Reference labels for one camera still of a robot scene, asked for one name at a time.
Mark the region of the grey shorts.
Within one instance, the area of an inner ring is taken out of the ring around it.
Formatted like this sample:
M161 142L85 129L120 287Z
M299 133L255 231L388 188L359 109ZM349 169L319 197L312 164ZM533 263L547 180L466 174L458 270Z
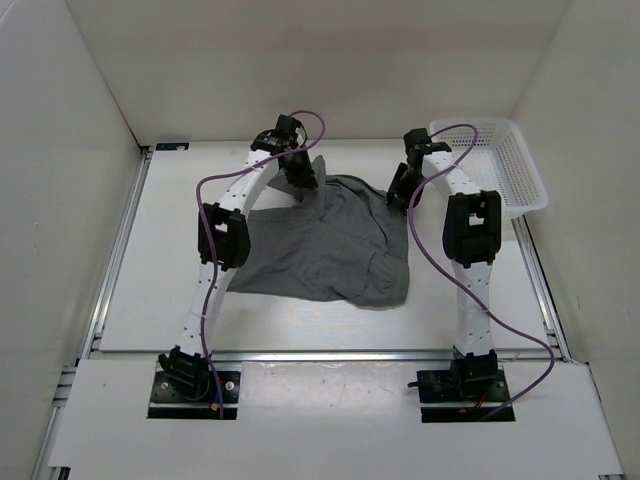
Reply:
M312 168L313 190L294 188L283 174L269 182L295 203L250 213L250 254L230 291L360 308L403 304L410 284L405 215L361 178L328 174L323 157Z

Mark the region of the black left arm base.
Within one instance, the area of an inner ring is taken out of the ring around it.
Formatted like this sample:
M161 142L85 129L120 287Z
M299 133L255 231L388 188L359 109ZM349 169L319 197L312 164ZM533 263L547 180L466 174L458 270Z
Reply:
M158 356L147 417L167 420L237 419L241 371L217 370L200 354L174 347Z

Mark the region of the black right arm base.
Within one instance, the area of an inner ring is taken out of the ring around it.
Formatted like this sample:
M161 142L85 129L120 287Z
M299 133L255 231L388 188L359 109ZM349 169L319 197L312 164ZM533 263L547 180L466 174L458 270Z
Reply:
M497 365L466 368L461 359L446 369L418 370L407 388L418 393L424 424L514 422L506 375Z

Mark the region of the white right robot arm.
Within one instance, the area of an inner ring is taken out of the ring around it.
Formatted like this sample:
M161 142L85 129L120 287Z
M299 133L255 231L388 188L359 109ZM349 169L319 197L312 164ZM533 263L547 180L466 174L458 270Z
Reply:
M419 387L446 401L484 395L498 378L498 360L490 333L489 281L501 248L501 196L478 187L453 160L452 149L425 128L403 136L406 161L387 192L389 207L410 213L421 199L419 187L430 178L447 201L443 251L458 287L458 323L450 370L425 374Z

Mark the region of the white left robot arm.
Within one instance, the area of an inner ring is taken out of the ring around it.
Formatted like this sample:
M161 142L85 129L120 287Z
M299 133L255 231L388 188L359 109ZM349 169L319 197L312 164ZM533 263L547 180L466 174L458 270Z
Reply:
M302 123L286 116L256 136L240 171L209 176L196 185L198 283L180 342L159 356L168 384L188 402L224 404L207 331L215 326L237 269L248 259L248 217L267 183L282 173L297 188L317 187L306 142Z

